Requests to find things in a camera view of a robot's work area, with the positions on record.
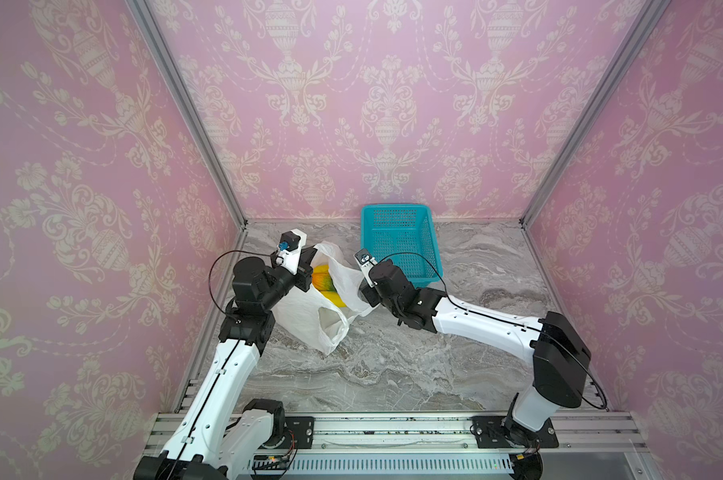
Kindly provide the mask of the orange green mango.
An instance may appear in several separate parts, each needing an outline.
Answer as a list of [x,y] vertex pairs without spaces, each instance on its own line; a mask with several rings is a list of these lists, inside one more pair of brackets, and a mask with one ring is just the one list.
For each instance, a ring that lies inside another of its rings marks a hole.
[[329,272],[329,265],[319,265],[313,268],[311,284],[320,292],[336,293],[336,287]]

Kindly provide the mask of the white plastic bag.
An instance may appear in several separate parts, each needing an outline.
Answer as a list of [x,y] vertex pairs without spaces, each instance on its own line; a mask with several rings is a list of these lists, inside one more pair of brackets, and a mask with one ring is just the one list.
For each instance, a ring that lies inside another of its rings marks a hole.
[[306,346],[324,355],[331,354],[347,336],[352,322],[363,318],[375,308],[358,292],[365,278],[360,270],[351,268],[340,248],[332,242],[315,245],[317,254],[311,261],[313,268],[327,266],[340,300],[338,307],[315,286],[307,292],[294,288],[273,307],[276,323]]

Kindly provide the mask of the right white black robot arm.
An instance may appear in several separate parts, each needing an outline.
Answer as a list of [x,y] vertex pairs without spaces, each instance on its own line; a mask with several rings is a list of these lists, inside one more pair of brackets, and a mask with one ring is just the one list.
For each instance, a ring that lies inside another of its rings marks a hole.
[[372,306],[385,306],[400,324],[481,342],[533,368],[533,381],[515,395],[503,420],[507,441],[535,448],[551,415],[583,404],[591,352],[565,316],[549,311],[543,318],[521,317],[479,307],[445,288],[414,286],[389,258],[378,262],[363,249],[355,260],[365,276],[361,295]]

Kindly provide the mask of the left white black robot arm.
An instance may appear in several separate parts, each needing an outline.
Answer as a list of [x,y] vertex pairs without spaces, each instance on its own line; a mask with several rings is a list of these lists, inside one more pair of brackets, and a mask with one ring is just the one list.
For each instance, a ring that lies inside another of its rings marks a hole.
[[291,290],[311,286],[313,247],[281,242],[269,262],[243,257],[233,267],[233,298],[224,310],[211,366],[183,420],[155,456],[143,456],[136,479],[235,479],[283,475],[298,438],[281,402],[255,399],[231,417],[270,339],[275,305]]

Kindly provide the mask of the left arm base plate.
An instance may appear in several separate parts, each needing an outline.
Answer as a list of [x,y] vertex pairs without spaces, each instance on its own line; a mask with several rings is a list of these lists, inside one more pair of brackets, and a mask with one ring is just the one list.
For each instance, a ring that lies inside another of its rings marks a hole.
[[283,428],[275,433],[265,444],[269,450],[309,450],[313,446],[315,418],[313,416],[287,416]]

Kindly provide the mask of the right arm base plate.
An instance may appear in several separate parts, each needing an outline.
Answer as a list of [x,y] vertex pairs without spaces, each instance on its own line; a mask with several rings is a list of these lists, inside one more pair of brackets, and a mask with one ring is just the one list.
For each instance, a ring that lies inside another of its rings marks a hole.
[[479,449],[559,448],[559,438],[550,419],[543,423],[541,430],[534,432],[503,416],[479,415],[471,417],[469,432]]

